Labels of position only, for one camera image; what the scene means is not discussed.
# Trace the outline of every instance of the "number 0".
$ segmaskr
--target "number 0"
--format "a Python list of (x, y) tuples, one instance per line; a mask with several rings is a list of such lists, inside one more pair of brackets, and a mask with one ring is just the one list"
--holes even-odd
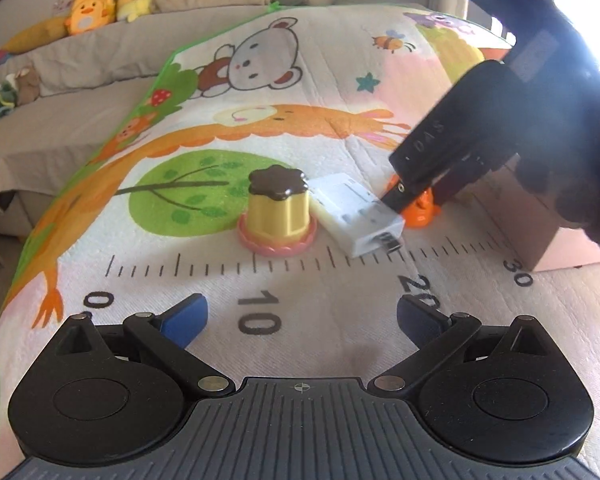
[[(269, 321), (270, 326), (249, 326), (247, 323), (253, 321)], [(257, 314), (245, 314), (238, 321), (240, 332), (247, 335), (271, 335), (282, 327), (282, 320), (275, 314), (259, 312)]]
[[(96, 298), (100, 298), (104, 301), (93, 301)], [(90, 292), (84, 297), (84, 301), (82, 304), (84, 306), (88, 306), (89, 308), (106, 308), (111, 306), (113, 303), (114, 297), (110, 292), (98, 291), (98, 292)]]
[(534, 279), (526, 272), (519, 272), (513, 277), (513, 281), (517, 286), (531, 286), (534, 284)]

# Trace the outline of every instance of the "play mat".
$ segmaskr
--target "play mat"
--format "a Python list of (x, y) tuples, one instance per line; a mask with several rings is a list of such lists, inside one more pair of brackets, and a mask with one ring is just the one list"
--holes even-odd
[(238, 385), (368, 381), (415, 350), (396, 323), (403, 294), (485, 324), (536, 316), (594, 400), (581, 459), (600, 475), (600, 265), (525, 272), (475, 200), (406, 230), (391, 255), (347, 258), (319, 230), (307, 252), (266, 258), (235, 231), (248, 175), (271, 164), (347, 173), (380, 194), (391, 150), (505, 48), (457, 18), (334, 6), (273, 8), (176, 52), (27, 241), (0, 318), (0, 477), (22, 460), (8, 400), (63, 319), (88, 311), (115, 324), (193, 292), (208, 321), (188, 349)]

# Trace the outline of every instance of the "pink plate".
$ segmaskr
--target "pink plate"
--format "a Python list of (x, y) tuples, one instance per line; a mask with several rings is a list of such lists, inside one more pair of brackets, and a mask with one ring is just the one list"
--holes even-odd
[(314, 242), (315, 232), (318, 230), (318, 222), (312, 216), (311, 223), (309, 224), (309, 231), (298, 243), (282, 247), (263, 246), (252, 240), (249, 240), (247, 229), (245, 229), (244, 226), (246, 218), (247, 213), (242, 213), (240, 218), (238, 218), (238, 236), (240, 237), (242, 244), (248, 250), (259, 254), (260, 256), (296, 256), (296, 254), (302, 253)]

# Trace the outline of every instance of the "toy pudding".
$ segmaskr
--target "toy pudding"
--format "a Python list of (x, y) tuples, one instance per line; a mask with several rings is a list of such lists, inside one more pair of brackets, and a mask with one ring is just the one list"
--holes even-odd
[(315, 219), (309, 215), (304, 173), (277, 164), (249, 175), (247, 211), (238, 222), (240, 239), (259, 254), (293, 255), (313, 241)]

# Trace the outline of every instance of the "printed tree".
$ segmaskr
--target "printed tree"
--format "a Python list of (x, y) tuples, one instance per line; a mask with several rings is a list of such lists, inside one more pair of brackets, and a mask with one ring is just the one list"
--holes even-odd
[(280, 161), (251, 153), (201, 150), (175, 156), (145, 174), (130, 194), (129, 213), (143, 229), (190, 237), (235, 227), (246, 208), (249, 174)]

